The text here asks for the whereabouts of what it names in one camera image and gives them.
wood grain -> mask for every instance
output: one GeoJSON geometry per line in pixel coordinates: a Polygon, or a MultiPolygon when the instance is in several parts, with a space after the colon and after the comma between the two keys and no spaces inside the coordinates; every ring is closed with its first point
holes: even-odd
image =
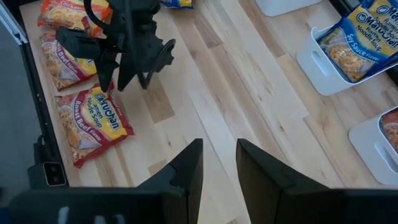
{"type": "Polygon", "coordinates": [[[250,223],[235,163],[246,138],[294,169],[329,186],[391,188],[376,182],[348,130],[398,105],[385,74],[333,96],[320,96],[295,60],[311,27],[340,16],[329,1],[281,16],[261,14],[255,0],[201,0],[193,11],[162,9],[157,35],[176,39],[175,60],[148,90],[134,79],[119,104],[136,135],[103,156],[73,167],[35,26],[39,2],[21,6],[40,82],[71,186],[137,186],[195,138],[203,138],[199,223],[250,223]]]}

white container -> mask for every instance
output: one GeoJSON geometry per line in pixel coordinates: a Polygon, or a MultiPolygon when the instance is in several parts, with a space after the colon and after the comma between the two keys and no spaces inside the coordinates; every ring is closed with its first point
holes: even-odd
{"type": "Polygon", "coordinates": [[[321,1],[322,0],[256,0],[262,13],[266,16],[278,16],[321,1]]]}
{"type": "Polygon", "coordinates": [[[321,95],[330,96],[351,86],[359,85],[360,83],[375,77],[377,74],[398,65],[398,63],[395,63],[357,83],[347,82],[342,77],[343,74],[340,74],[339,70],[337,70],[332,64],[317,42],[317,39],[326,34],[330,28],[331,27],[328,27],[323,30],[318,30],[316,27],[312,28],[308,39],[305,41],[301,50],[297,53],[298,64],[310,79],[312,85],[321,95]]]}
{"type": "Polygon", "coordinates": [[[353,127],[349,131],[349,140],[377,181],[398,185],[398,154],[379,125],[382,115],[390,111],[353,127]]]}

wooden table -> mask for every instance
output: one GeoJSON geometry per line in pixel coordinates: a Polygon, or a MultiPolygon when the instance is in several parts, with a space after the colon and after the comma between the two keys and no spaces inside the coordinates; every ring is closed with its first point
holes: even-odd
{"type": "Polygon", "coordinates": [[[134,79],[118,95],[136,136],[81,169],[73,166],[53,97],[95,80],[55,89],[35,25],[39,7],[33,2],[21,12],[71,186],[139,185],[203,138],[199,223],[249,223],[235,163],[236,140],[246,138],[329,187],[385,187],[353,149],[348,130],[397,105],[397,88],[383,74],[320,96],[295,60],[311,27],[340,18],[329,1],[277,17],[263,16],[254,0],[196,0],[192,11],[162,9],[157,35],[177,40],[173,64],[148,90],[134,79]]]}

instant noodle block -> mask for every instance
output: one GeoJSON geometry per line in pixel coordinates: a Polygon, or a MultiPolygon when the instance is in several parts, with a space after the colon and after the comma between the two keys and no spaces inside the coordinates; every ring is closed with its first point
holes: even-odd
{"type": "Polygon", "coordinates": [[[96,67],[92,59],[75,58],[70,55],[59,42],[55,33],[45,33],[41,37],[42,49],[46,57],[47,68],[58,90],[74,85],[96,75],[96,67]]]}
{"type": "Polygon", "coordinates": [[[376,180],[398,185],[398,108],[353,127],[349,140],[376,180]]]}
{"type": "Polygon", "coordinates": [[[160,0],[167,8],[173,9],[193,9],[192,0],[160,0]]]}
{"type": "MultiPolygon", "coordinates": [[[[92,0],[91,7],[96,17],[102,21],[109,15],[109,4],[105,0],[92,0]]],[[[40,12],[38,26],[64,26],[69,29],[88,30],[95,37],[101,32],[101,28],[87,18],[83,0],[44,0],[40,12]]]]}
{"type": "Polygon", "coordinates": [[[318,41],[347,81],[356,83],[396,60],[397,6],[395,0],[363,1],[318,41]]]}
{"type": "Polygon", "coordinates": [[[96,84],[89,90],[55,98],[77,168],[134,134],[114,101],[113,91],[113,83],[106,93],[96,84]]]}

maruchan ramen package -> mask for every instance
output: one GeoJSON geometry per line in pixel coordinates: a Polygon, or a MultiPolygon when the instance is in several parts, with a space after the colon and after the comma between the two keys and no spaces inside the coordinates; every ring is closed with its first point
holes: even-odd
{"type": "Polygon", "coordinates": [[[97,73],[94,61],[75,58],[58,41],[55,33],[45,33],[41,37],[42,48],[47,60],[47,68],[58,90],[90,79],[97,73]]]}
{"type": "MultiPolygon", "coordinates": [[[[95,16],[104,21],[109,15],[109,4],[105,0],[92,0],[91,7],[95,16]]],[[[64,26],[69,29],[84,30],[84,21],[87,14],[83,0],[44,0],[40,8],[40,16],[37,20],[38,26],[64,26]]],[[[101,28],[89,20],[89,34],[97,36],[101,28]]]]}
{"type": "Polygon", "coordinates": [[[113,90],[113,83],[106,93],[96,84],[89,90],[55,98],[77,168],[134,134],[113,99],[113,90]]]}
{"type": "Polygon", "coordinates": [[[398,110],[395,109],[383,115],[380,121],[384,136],[389,140],[395,151],[398,152],[398,110]]]}
{"type": "Polygon", "coordinates": [[[318,41],[348,82],[374,75],[397,60],[397,7],[395,0],[363,1],[318,41]]]}
{"type": "Polygon", "coordinates": [[[173,9],[193,9],[192,0],[160,0],[167,8],[173,9]]]}

